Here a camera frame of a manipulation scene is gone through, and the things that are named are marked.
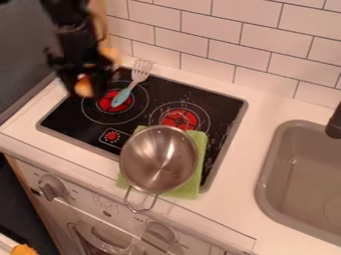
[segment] stainless steel pot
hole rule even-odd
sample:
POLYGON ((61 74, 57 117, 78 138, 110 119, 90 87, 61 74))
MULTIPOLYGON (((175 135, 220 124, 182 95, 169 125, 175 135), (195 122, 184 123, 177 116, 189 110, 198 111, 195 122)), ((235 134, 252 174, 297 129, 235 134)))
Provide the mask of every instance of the stainless steel pot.
POLYGON ((197 148, 184 131, 176 127, 146 127, 134 134, 120 154, 120 170, 130 184, 124 202, 134 212, 151 210, 161 193, 183 185, 194 174, 197 148), (136 210, 128 202, 132 187, 155 195, 148 209, 136 210))

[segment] white subway tile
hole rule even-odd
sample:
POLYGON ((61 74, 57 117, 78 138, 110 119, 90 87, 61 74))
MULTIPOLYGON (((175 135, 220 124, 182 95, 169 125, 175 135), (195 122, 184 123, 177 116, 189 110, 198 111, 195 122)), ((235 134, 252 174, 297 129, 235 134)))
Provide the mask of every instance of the white subway tile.
POLYGON ((315 38, 309 59, 341 66, 341 42, 315 38))
POLYGON ((341 90, 341 79, 339 78, 339 81, 337 82, 336 88, 341 90))
POLYGON ((271 1, 322 8, 325 0, 271 0, 271 1))
POLYGON ((209 57, 214 60, 265 71, 270 53, 211 40, 209 42, 209 57))
POLYGON ((341 91, 300 82, 295 99, 335 109, 341 101, 341 91))
POLYGON ((182 30, 198 36, 238 43, 241 23, 183 12, 182 30))
POLYGON ((276 27, 281 7, 268 1, 214 0, 213 16, 276 27))
POLYGON ((181 10, 209 14, 211 0, 155 0, 155 4, 181 10))
POLYGON ((163 49, 157 46, 133 42, 134 56, 155 63, 179 68, 179 52, 163 49))
POLYGON ((181 69, 231 83, 234 66, 213 60, 181 54, 181 69))
POLYGON ((341 40, 341 14, 285 5, 279 27, 286 30, 341 40))
POLYGON ((341 69, 313 61, 273 54, 269 73, 334 87, 341 69))
POLYGON ((180 32, 157 28, 157 45, 198 56, 206 56, 208 40, 180 32))
POLYGON ((327 0, 326 10, 341 12, 341 1, 340 0, 327 0))
POLYGON ((129 1, 131 20, 179 30, 180 13, 167 7, 145 4, 136 1, 129 1))
POLYGON ((108 24, 110 34, 150 44, 154 43, 154 29, 152 26, 114 17, 108 17, 108 24))
POLYGON ((121 55, 132 55, 132 42, 129 39, 110 36, 111 46, 117 48, 121 55))
POLYGON ((306 57, 312 36, 244 24, 241 44, 287 55, 306 57))
POLYGON ((297 81, 263 72, 237 67, 234 82, 238 85, 292 98, 297 81))
POLYGON ((107 14, 128 19, 127 0, 106 0, 107 14))

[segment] orange object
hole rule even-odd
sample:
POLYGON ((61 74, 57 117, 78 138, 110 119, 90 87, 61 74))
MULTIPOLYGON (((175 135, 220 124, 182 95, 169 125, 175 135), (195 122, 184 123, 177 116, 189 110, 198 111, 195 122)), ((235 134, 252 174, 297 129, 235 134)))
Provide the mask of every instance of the orange object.
POLYGON ((75 92, 77 95, 85 98, 91 98, 94 96, 89 76, 84 76, 78 80, 75 85, 75 92))
POLYGON ((38 253, 30 248, 27 244, 17 245, 13 248, 11 255, 38 255, 38 253))
POLYGON ((101 53, 103 54, 103 56, 107 57, 108 59, 113 61, 115 64, 117 64, 119 66, 122 64, 122 60, 121 60, 118 49, 116 49, 116 48, 101 48, 101 53))

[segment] red burner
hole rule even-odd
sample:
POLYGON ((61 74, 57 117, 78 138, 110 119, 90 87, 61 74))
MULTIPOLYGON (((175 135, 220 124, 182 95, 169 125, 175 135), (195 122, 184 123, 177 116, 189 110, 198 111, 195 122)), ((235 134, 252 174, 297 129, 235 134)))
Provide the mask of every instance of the red burner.
POLYGON ((107 134, 107 139, 108 140, 115 140, 118 137, 118 135, 115 132, 109 132, 107 134))
POLYGON ((132 95, 130 95, 128 99, 119 107, 112 108, 111 107, 112 100, 118 93, 119 91, 109 91, 104 97, 99 99, 99 107, 103 112, 120 113, 128 109, 133 104, 133 97, 132 95))
POLYGON ((164 115, 162 120, 162 125, 177 127, 182 130, 194 130, 196 129, 197 124, 197 115, 191 110, 186 109, 170 110, 164 115))

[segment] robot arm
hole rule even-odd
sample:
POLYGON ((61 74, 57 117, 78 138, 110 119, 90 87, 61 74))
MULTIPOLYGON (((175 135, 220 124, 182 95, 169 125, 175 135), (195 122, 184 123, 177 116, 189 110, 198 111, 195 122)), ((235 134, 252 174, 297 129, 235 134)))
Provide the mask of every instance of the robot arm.
POLYGON ((56 71, 70 94, 75 93, 79 75, 86 75, 93 96, 97 98, 103 95, 107 81, 114 76, 114 63, 99 50, 101 39, 96 36, 95 17, 88 10, 89 0, 40 2, 54 24, 63 52, 63 56, 55 56, 46 49, 48 64, 56 71))

